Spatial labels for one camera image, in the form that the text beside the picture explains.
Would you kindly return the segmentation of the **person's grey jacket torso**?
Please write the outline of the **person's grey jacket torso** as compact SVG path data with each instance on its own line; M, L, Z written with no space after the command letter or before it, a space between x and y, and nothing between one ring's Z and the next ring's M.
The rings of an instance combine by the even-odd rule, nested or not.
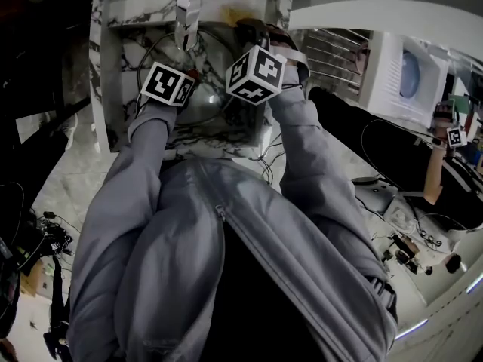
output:
M306 215L223 160L160 169L156 209L103 217L72 271L74 362L384 362L395 293L363 216Z

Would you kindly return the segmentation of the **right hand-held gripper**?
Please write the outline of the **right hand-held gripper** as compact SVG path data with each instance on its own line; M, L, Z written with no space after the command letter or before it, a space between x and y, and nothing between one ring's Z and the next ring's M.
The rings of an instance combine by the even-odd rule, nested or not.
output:
M283 29L244 18L236 22L234 31L242 48L253 47L226 70L229 95L257 106L291 88L283 83L289 60L296 63L301 84L310 77L306 55Z

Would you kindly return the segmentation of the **person's right forearm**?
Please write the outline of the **person's right forearm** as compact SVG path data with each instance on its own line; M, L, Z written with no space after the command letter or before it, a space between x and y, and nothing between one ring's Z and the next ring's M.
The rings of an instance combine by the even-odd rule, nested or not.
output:
M314 102L298 87L282 91L269 104L286 156L282 194L313 218L338 222L361 218L353 186L333 154Z

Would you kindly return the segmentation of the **blue oval basin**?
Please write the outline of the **blue oval basin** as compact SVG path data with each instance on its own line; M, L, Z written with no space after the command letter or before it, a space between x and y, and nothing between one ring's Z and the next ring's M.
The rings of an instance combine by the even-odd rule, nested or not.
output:
M420 84L420 66L418 59L409 51L404 51L401 65L400 95L412 98Z

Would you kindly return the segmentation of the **person's left forearm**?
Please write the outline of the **person's left forearm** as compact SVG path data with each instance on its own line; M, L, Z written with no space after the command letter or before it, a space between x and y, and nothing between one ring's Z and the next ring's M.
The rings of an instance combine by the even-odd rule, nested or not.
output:
M119 152L98 192L103 217L129 217L156 209L159 172L174 128L173 106L147 103L128 128L129 142Z

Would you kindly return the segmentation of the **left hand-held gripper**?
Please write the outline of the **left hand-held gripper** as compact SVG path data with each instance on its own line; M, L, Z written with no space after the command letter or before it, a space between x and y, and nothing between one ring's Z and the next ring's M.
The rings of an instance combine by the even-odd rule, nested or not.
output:
M147 75L141 94L167 106L183 107L195 80L164 64L154 62Z

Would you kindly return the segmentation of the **black metal work table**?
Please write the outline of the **black metal work table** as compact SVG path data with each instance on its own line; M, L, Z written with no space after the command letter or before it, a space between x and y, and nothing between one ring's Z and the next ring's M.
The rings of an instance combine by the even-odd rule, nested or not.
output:
M0 0L0 144L17 146L16 121L61 112L63 54L87 22L88 0Z

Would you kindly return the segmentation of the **marble sink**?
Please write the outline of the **marble sink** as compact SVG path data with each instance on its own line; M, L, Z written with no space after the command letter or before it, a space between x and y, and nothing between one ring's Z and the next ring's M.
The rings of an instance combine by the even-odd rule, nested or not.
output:
M103 154L117 152L126 143L127 126L143 101L137 87L137 66L154 38L166 32L174 34L176 5L177 0L92 2L91 103ZM257 19L287 29L292 0L202 0L198 31L203 26L228 26L221 14L224 5L248 8L256 12ZM240 50L236 61L243 54L243 48L236 37L235 40ZM252 106L230 95L228 100L220 117L209 123L194 127L176 124L168 140L168 152L177 157L257 157L269 143L272 131L269 110L264 105Z

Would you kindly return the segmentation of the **chrome faucet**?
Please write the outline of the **chrome faucet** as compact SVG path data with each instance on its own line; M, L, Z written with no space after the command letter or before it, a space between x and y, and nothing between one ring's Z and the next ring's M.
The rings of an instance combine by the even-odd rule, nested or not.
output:
M202 0L177 0L174 39L182 51L190 51L197 44L201 8Z

